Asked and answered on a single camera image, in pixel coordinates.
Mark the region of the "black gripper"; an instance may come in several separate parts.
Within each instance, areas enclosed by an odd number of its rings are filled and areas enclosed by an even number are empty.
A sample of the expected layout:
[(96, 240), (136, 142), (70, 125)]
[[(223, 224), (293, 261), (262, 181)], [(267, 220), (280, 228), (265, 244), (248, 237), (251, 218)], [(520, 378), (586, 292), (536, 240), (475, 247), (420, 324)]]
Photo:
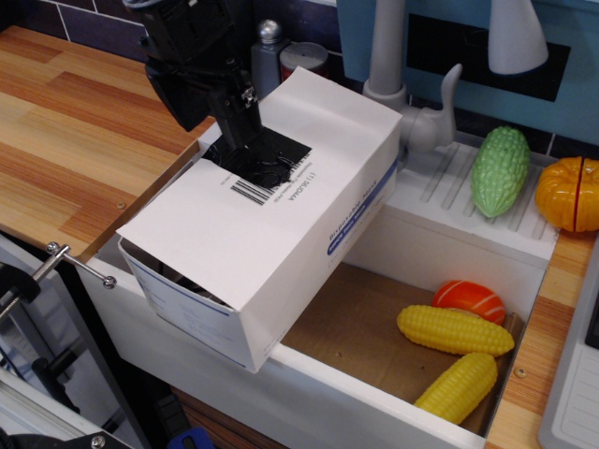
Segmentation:
[(209, 150), (214, 162), (247, 151), (262, 124), (227, 2), (125, 1), (124, 7), (145, 28), (139, 40), (145, 73), (176, 122), (191, 131), (216, 119), (222, 136)]

